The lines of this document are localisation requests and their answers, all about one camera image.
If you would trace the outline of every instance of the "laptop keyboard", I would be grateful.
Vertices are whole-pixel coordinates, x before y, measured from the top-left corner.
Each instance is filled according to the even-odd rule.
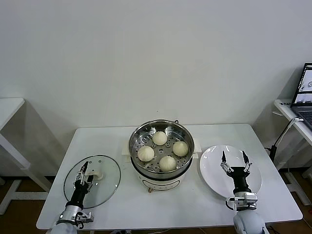
[[[303,111],[303,112],[299,112],[302,117],[309,123],[312,125],[312,112],[310,111]]]

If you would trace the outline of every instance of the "laptop screen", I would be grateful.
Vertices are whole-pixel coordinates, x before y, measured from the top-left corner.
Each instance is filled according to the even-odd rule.
[[[312,103],[312,63],[306,63],[301,75],[296,94],[292,100],[294,106],[305,106]]]

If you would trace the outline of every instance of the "steamed bun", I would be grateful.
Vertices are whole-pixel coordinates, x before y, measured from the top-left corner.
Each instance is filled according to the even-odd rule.
[[[154,150],[149,146],[143,146],[138,150],[137,157],[143,162],[151,161],[154,157]]]
[[[165,156],[159,161],[159,168],[163,172],[170,172],[176,169],[176,160],[171,156]]]
[[[164,132],[155,132],[153,135],[153,142],[156,145],[163,145],[167,142],[167,135]]]
[[[184,141],[178,141],[173,146],[174,154],[179,157],[184,157],[189,151],[189,146]]]

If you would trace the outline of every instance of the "table leg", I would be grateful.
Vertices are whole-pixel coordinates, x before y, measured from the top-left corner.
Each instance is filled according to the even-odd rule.
[[[11,160],[21,169],[24,173],[29,176],[33,181],[35,181],[40,187],[45,191],[50,191],[52,186],[51,182],[47,180],[43,175],[38,173],[35,169],[31,167],[31,163],[24,158],[20,152],[14,148],[11,143],[0,134],[0,145],[10,153]]]
[[[303,146],[307,147],[308,145],[308,142],[301,135],[294,137],[293,140],[276,156],[274,160],[276,169],[281,169]]]
[[[297,182],[297,180],[295,179],[293,174],[292,173],[284,173],[284,175],[286,176],[287,180],[290,183],[290,184],[287,184],[289,191],[290,192],[296,192],[299,199],[301,200],[302,204],[305,206],[310,206],[311,202],[310,202],[308,196],[303,191],[303,189],[301,188],[301,186],[299,185],[299,183]]]
[[[306,179],[306,178],[308,178],[309,174],[312,174],[312,167],[305,170],[304,173],[302,173],[302,177]]]
[[[5,184],[5,180],[0,177],[0,185],[4,185],[4,184]]]
[[[21,180],[13,181],[9,191],[0,204],[0,215],[3,215],[8,208],[11,200],[45,200],[48,196],[47,192],[16,192]]]

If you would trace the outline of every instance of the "laptop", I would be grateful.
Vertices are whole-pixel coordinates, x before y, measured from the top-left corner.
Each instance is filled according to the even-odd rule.
[[[305,63],[291,109],[312,130],[312,63]]]

